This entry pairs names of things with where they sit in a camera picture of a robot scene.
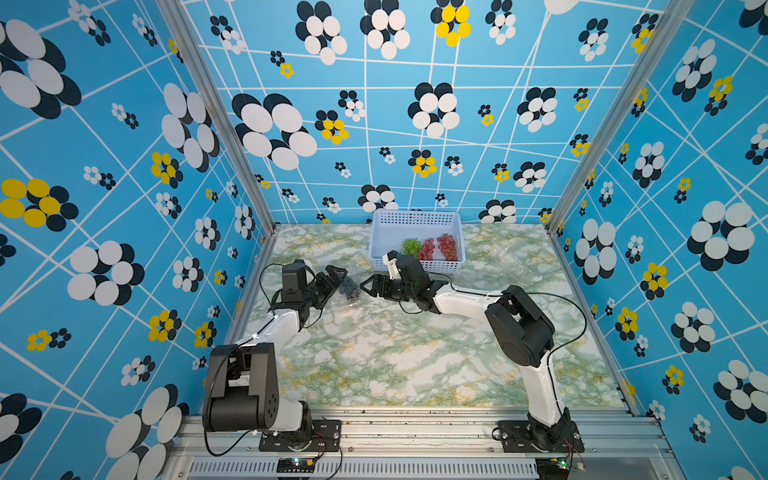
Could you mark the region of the black grape bunch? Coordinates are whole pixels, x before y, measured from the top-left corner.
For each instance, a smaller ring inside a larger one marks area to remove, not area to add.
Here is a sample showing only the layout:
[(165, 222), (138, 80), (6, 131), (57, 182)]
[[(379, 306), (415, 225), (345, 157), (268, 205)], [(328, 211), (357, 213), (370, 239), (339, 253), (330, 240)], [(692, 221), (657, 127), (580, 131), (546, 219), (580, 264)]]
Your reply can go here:
[(345, 281), (342, 282), (342, 284), (339, 286), (338, 292), (344, 300), (355, 302), (359, 299), (361, 290), (358, 283), (354, 279), (347, 277)]

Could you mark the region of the clear plastic clamshell container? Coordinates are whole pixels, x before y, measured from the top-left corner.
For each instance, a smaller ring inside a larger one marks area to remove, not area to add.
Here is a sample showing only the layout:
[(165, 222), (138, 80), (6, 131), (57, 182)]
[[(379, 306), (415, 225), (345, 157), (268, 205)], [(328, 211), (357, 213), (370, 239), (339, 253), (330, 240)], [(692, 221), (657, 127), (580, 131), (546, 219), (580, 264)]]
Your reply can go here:
[(362, 301), (369, 295), (360, 288), (356, 274), (347, 274), (335, 293), (318, 312), (318, 319), (323, 316), (352, 315), (361, 309)]

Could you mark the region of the white perforated plastic basket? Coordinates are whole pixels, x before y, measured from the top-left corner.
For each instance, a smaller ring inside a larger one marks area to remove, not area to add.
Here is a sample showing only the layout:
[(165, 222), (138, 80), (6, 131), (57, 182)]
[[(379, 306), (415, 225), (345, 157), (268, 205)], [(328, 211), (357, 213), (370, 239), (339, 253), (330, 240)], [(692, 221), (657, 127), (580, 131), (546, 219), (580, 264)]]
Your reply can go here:
[(387, 270), (385, 256), (392, 250), (403, 252), (406, 240), (421, 243), (432, 238), (437, 241), (443, 235), (452, 236), (456, 244), (456, 260), (447, 257), (436, 248), (432, 260), (422, 260), (430, 273), (458, 273), (466, 262), (465, 242), (458, 213), (395, 211), (379, 209), (374, 213), (368, 254), (374, 271)]

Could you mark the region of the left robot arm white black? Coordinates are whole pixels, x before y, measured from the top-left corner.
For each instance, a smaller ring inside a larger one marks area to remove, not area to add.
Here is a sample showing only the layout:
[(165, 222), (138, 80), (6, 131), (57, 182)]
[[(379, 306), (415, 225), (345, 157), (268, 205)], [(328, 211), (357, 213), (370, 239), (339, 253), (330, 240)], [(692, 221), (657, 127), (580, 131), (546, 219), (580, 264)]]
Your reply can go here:
[(211, 352), (202, 407), (210, 432), (272, 432), (284, 445), (302, 448), (313, 439), (311, 410), (304, 401), (280, 396), (277, 356), (322, 312), (347, 277), (328, 265), (315, 273), (302, 260), (282, 267), (282, 287), (269, 300), (266, 322), (256, 333)]

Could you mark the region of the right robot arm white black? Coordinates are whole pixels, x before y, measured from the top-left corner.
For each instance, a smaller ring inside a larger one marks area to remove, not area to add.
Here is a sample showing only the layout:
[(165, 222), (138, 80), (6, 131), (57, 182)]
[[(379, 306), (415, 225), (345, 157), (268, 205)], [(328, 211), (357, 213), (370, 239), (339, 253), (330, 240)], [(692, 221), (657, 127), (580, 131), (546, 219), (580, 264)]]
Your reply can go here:
[(552, 366), (554, 324), (521, 287), (499, 292), (459, 289), (423, 274), (410, 282), (374, 274), (360, 284), (368, 295), (397, 303), (412, 302), (422, 312), (486, 320), (504, 355), (517, 365), (528, 399), (528, 427), (518, 437), (535, 449), (564, 447), (582, 453), (584, 444), (559, 395)]

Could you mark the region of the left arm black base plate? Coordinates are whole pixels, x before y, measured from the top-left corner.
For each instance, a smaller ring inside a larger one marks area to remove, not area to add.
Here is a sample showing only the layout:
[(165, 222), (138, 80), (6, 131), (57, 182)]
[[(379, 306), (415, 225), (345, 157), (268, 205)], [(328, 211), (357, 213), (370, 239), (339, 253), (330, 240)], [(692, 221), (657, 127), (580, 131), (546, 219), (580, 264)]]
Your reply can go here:
[(337, 452), (341, 433), (340, 420), (313, 420), (312, 426), (306, 431), (264, 433), (260, 439), (259, 450), (288, 454)]

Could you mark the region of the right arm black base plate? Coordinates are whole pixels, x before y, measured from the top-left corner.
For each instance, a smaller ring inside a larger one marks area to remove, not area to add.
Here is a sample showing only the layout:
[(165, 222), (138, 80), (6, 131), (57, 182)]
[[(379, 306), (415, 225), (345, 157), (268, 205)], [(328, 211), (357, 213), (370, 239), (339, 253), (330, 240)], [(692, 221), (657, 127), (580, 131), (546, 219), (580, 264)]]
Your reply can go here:
[(491, 437), (499, 442), (505, 453), (569, 454), (585, 451), (576, 424), (562, 417), (555, 425), (545, 426), (536, 420), (499, 421)]

